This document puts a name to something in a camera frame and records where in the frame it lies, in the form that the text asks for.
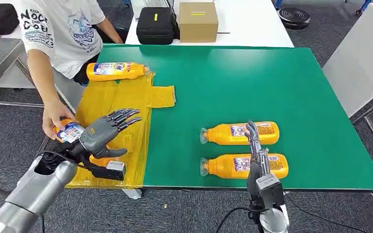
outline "bottle label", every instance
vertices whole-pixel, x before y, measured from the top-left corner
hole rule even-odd
[[[232,124],[231,125],[231,135],[234,137],[245,136],[245,132],[248,132],[246,124]],[[274,128],[269,123],[255,124],[258,129],[259,134],[272,134],[274,133]]]
[[[251,162],[250,158],[234,158],[235,171],[249,171]]]
[[[62,142],[72,143],[81,136],[83,131],[84,128],[80,126],[78,123],[70,122],[65,125],[64,131],[60,130],[58,132],[57,136]]]
[[[269,159],[268,157],[268,160],[270,161],[270,170],[281,170],[284,168],[284,165],[282,165],[281,163],[281,160],[277,159],[277,160],[274,160],[274,161],[271,161],[271,159]]]
[[[121,74],[131,69],[130,62],[95,63],[94,74]]]
[[[270,170],[280,170],[284,168],[278,156],[268,156],[268,161],[270,164]],[[235,171],[249,171],[251,161],[249,157],[234,158],[234,165]]]

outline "black shorts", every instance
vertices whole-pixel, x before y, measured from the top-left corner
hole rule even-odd
[[[98,26],[92,25],[92,27],[95,30],[97,30],[97,32],[101,36],[101,39],[102,39],[103,43],[114,43],[111,40],[111,38],[109,38],[101,29],[98,28]],[[118,35],[121,37],[122,41],[125,43],[126,37],[128,36],[128,31],[124,30],[124,29],[115,29],[115,30],[118,32]],[[82,65],[79,72],[73,77],[73,80],[75,82],[79,83],[82,86],[87,86],[88,82],[89,82],[89,79],[88,79],[88,76],[86,74],[86,68],[87,68],[88,64],[95,63],[97,61],[98,57],[99,57],[99,53],[97,55],[95,55],[94,57],[92,57],[91,59],[89,59],[87,62],[85,62]]]

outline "bottle cap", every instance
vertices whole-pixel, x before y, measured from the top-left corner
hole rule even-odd
[[[208,175],[209,172],[208,172],[208,160],[207,159],[201,158],[200,172],[201,172],[201,176]]]
[[[200,140],[202,144],[208,142],[208,130],[206,128],[201,129]]]

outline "plastic bottle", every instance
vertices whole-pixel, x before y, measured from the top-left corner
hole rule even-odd
[[[61,120],[61,123],[65,126],[65,130],[60,130],[56,126],[53,127],[53,131],[56,133],[56,139],[61,143],[72,143],[73,141],[78,139],[84,131],[84,128],[81,125],[71,119],[63,119]],[[113,158],[96,159],[93,155],[91,155],[89,157],[89,160],[93,164],[106,167],[109,161],[113,160]]]
[[[60,142],[72,143],[78,139],[84,131],[82,126],[71,119],[63,119],[61,123],[65,125],[65,130],[60,130],[56,126],[53,127],[53,131],[56,133],[56,139]]]
[[[216,159],[201,159],[202,176],[217,175],[224,179],[246,179],[250,172],[251,154],[224,154]],[[287,159],[282,154],[268,154],[271,173],[282,179],[288,175]]]
[[[245,136],[247,123],[221,124],[212,129],[201,129],[201,143],[215,142],[219,145],[248,145]],[[255,122],[262,145],[274,144],[279,139],[278,125],[272,121]]]
[[[148,68],[134,62],[90,63],[86,74],[90,81],[107,81],[117,79],[136,79],[144,75]]]

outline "human hand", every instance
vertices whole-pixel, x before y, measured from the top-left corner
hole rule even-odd
[[[56,133],[52,131],[52,123],[61,130],[65,130],[62,125],[60,117],[67,117],[76,121],[73,113],[60,101],[49,101],[44,103],[44,114],[42,117],[42,128],[45,134],[52,140],[55,140]]]

